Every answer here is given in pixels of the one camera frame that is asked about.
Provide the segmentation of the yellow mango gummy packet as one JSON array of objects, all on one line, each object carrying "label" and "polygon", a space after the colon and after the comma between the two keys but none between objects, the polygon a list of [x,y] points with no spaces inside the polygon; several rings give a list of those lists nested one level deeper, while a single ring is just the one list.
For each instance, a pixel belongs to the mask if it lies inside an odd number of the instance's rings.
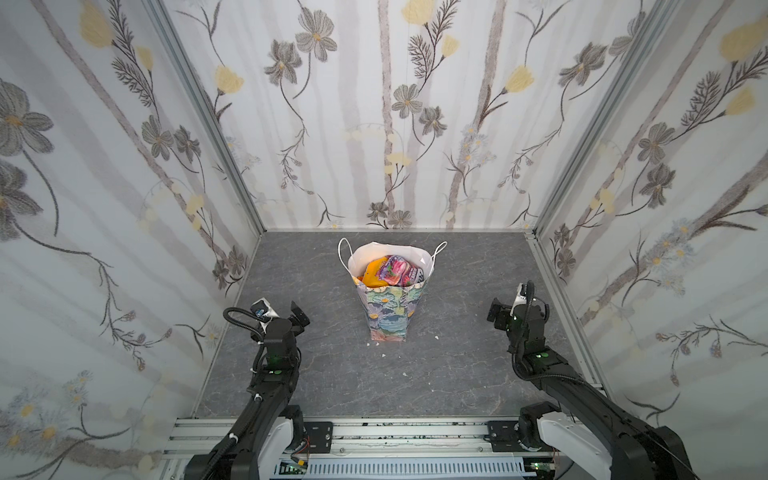
[{"label": "yellow mango gummy packet", "polygon": [[379,288],[389,286],[390,283],[380,276],[380,270],[388,262],[389,257],[384,256],[376,260],[371,261],[365,269],[364,274],[360,277],[360,280],[368,288]]}]

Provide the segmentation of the floral white paper bag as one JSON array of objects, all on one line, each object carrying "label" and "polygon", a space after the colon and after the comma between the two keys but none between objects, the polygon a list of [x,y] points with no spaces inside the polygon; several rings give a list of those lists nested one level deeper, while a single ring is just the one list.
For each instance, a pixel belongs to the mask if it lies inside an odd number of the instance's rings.
[{"label": "floral white paper bag", "polygon": [[[401,342],[406,339],[408,326],[427,282],[434,273],[438,254],[448,245],[441,242],[432,252],[409,245],[370,242],[354,249],[348,239],[337,244],[337,256],[354,283],[363,305],[366,322],[373,341]],[[410,287],[386,286],[368,288],[360,280],[366,266],[380,257],[399,255],[424,270],[426,279]]]}]

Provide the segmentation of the purple snack packet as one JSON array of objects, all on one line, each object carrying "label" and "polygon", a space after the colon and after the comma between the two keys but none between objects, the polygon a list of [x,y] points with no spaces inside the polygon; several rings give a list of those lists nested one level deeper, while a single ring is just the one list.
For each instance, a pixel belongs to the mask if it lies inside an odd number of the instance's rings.
[{"label": "purple snack packet", "polygon": [[424,270],[399,255],[386,258],[377,271],[377,278],[387,285],[410,287],[426,279]]}]

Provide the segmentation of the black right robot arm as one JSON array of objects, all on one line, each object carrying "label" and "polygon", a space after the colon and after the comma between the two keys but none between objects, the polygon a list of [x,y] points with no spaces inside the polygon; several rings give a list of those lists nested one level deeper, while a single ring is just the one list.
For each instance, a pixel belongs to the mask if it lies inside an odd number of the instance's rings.
[{"label": "black right robot arm", "polygon": [[596,479],[696,479],[677,433],[621,408],[546,344],[549,318],[531,281],[518,285],[512,303],[495,298],[488,310],[508,338],[515,375],[556,401],[520,410],[519,443],[556,449]]}]

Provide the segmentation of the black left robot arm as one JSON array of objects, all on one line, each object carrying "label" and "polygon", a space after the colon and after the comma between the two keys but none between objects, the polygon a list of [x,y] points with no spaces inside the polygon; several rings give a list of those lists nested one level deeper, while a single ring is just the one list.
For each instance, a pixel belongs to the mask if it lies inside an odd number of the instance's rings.
[{"label": "black left robot arm", "polygon": [[258,346],[247,388],[249,400],[227,434],[207,454],[186,465],[185,479],[266,479],[280,455],[303,441],[300,409],[289,405],[296,390],[302,354],[296,337],[310,324],[290,304],[281,317],[262,298],[248,309],[228,307],[223,318],[247,330]]}]

